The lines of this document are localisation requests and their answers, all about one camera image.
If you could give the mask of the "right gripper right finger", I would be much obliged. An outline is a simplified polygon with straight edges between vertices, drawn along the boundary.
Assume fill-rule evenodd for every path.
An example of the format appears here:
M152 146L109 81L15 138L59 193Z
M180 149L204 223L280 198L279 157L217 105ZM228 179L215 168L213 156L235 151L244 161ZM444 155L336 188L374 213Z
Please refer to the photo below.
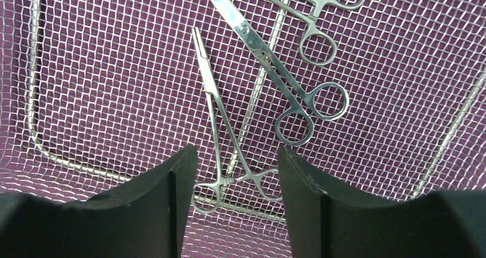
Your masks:
M397 202L325 173L287 147L278 168L294 257L484 257L485 191Z

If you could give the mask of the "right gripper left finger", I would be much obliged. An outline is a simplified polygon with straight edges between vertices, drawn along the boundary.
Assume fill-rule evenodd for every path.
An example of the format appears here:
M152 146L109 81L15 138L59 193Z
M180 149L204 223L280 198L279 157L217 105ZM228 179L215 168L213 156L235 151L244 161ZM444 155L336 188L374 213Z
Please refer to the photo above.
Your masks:
M2 257L180 257L198 166L188 145L86 201L1 194Z

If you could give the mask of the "wire mesh instrument tray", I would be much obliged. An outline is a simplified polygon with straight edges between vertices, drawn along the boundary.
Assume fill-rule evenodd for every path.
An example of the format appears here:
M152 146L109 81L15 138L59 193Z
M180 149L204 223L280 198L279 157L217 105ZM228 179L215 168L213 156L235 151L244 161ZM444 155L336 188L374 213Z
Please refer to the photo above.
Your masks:
M485 191L485 0L365 0L307 24L231 0L306 92L350 97L309 142L275 133L290 103L210 0L1 0L1 194L86 201L193 145L180 257L294 257L278 153L378 197Z

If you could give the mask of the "metal surgical scissors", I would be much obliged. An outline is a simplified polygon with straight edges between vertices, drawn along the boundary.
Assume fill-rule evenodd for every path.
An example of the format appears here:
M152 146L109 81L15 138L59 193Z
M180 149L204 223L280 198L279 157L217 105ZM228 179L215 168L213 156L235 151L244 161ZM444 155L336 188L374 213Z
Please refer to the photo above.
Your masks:
M275 122L275 133L281 142L290 146L300 146L309 142L314 132L315 124L303 106L297 101L297 97L300 97L307 107L322 120L333 121L341 118L347 112L350 105L350 97L343 86L334 82L325 82L315 87L312 91L306 92L270 47L252 28L250 23L245 19L231 0L210 1L227 24L237 33L241 41L250 50L251 54L254 55L256 60L261 64L261 67L269 75L276 87L289 101L290 108L284 111ZM336 88L340 91L343 97L342 108L333 115L325 115L316 109L315 97L321 90L327 87ZM280 128L284 118L292 114L301 115L308 123L308 134L298 141L286 139Z

